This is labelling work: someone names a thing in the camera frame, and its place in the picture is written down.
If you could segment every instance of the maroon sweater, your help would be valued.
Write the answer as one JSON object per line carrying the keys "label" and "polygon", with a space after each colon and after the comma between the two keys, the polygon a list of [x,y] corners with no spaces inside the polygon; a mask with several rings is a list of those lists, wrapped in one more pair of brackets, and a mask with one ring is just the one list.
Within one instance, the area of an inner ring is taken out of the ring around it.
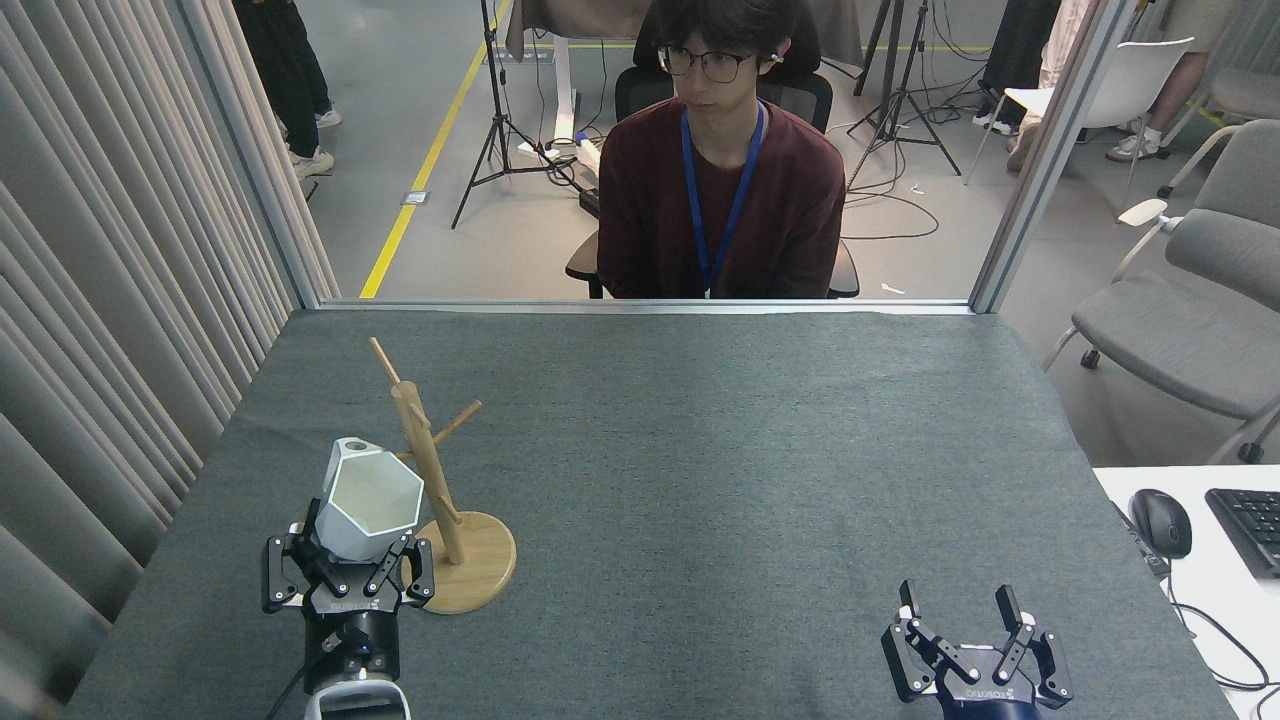
{"label": "maroon sweater", "polygon": [[[827,297],[845,167],[820,132],[765,102],[768,135],[712,297]],[[685,106],[671,99],[618,123],[600,160],[596,266],[613,297],[703,297],[680,150]],[[714,261],[742,169],[694,149],[708,260]]]}

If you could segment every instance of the chair armrest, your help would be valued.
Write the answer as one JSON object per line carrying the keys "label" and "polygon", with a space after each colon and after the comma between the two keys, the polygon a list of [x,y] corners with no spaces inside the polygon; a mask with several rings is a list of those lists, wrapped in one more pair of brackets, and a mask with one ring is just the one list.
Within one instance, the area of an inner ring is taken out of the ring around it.
{"label": "chair armrest", "polygon": [[1169,202],[1152,197],[1151,200],[1143,200],[1121,213],[1119,220],[1135,228],[1160,218],[1160,214],[1164,213],[1166,208],[1169,208]]}
{"label": "chair armrest", "polygon": [[[1140,205],[1146,205],[1146,202],[1135,205],[1133,209],[1126,210],[1125,214],[1130,213],[1132,210],[1135,210]],[[1142,238],[1138,242],[1135,242],[1133,247],[1129,249],[1129,252],[1124,256],[1124,260],[1120,260],[1120,264],[1116,265],[1116,272],[1114,275],[1111,275],[1111,282],[1117,283],[1124,278],[1125,272],[1129,270],[1129,264],[1133,263],[1133,259],[1138,256],[1138,252],[1140,252],[1142,249],[1146,247],[1148,242],[1151,242],[1151,238],[1156,237],[1156,233],[1158,232],[1164,232],[1166,234],[1171,233],[1174,232],[1174,228],[1178,227],[1178,223],[1180,223],[1181,220],[1183,220],[1181,217],[1166,218],[1164,215],[1160,215],[1158,218],[1156,218],[1156,224],[1152,225],[1152,228],[1147,231],[1147,234],[1142,236]]]}

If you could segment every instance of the gray table cover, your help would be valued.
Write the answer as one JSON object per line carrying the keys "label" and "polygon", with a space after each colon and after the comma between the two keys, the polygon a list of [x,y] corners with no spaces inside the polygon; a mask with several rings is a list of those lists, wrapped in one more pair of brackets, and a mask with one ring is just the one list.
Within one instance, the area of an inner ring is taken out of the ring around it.
{"label": "gray table cover", "polygon": [[485,402],[440,456],[520,552],[401,614],[415,716],[938,719],[879,644],[914,578],[954,642],[1005,639],[1001,583],[1061,634],[1046,719],[1233,717],[998,318],[370,310],[288,322],[68,719],[265,715],[303,625],[259,609],[264,541],[335,438],[403,447],[370,336],[438,428]]}

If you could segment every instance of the round wooden base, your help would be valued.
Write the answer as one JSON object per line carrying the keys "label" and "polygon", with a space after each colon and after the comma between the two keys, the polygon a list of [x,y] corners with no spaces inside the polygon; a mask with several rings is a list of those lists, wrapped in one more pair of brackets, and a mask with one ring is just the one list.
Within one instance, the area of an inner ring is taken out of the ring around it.
{"label": "round wooden base", "polygon": [[439,615],[458,615],[481,607],[498,597],[516,570],[516,538],[507,525],[484,512],[460,512],[466,562],[454,565],[444,552],[439,524],[433,521],[417,537],[431,541],[431,569],[435,571],[435,597],[422,610]]}

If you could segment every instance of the white sneaker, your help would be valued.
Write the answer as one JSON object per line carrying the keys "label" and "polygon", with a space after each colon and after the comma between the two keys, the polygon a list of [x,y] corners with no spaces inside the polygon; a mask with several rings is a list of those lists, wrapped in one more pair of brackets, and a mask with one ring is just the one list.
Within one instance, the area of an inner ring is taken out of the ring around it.
{"label": "white sneaker", "polygon": [[289,151],[289,161],[293,163],[293,177],[302,179],[307,176],[324,173],[333,168],[333,155],[316,147],[310,158],[302,158]]}
{"label": "white sneaker", "polygon": [[1119,126],[1116,126],[1116,129],[1125,135],[1138,135],[1138,132],[1143,128],[1144,119],[1147,119],[1146,113],[1138,115],[1137,118],[1126,123],[1120,123]]}
{"label": "white sneaker", "polygon": [[986,115],[974,115],[973,124],[982,128],[986,128],[989,124],[991,132],[996,135],[1002,135],[1005,137],[1010,137],[1018,132],[1016,128],[1010,127],[1009,123],[1006,123],[1005,120],[996,120],[995,123],[992,123],[991,113],[987,113]]}
{"label": "white sneaker", "polygon": [[1138,152],[1139,160],[1155,156],[1156,152],[1160,152],[1160,138],[1146,137],[1142,141],[1142,147],[1138,147],[1138,136],[1130,135],[1129,137],[1121,140],[1120,145],[1107,150],[1107,160],[1129,163],[1133,160],[1133,154],[1135,151]]}
{"label": "white sneaker", "polygon": [[329,108],[329,111],[324,113],[323,115],[316,114],[316,129],[332,128],[333,126],[340,122],[342,122],[342,115],[339,115],[338,110],[333,108]]}

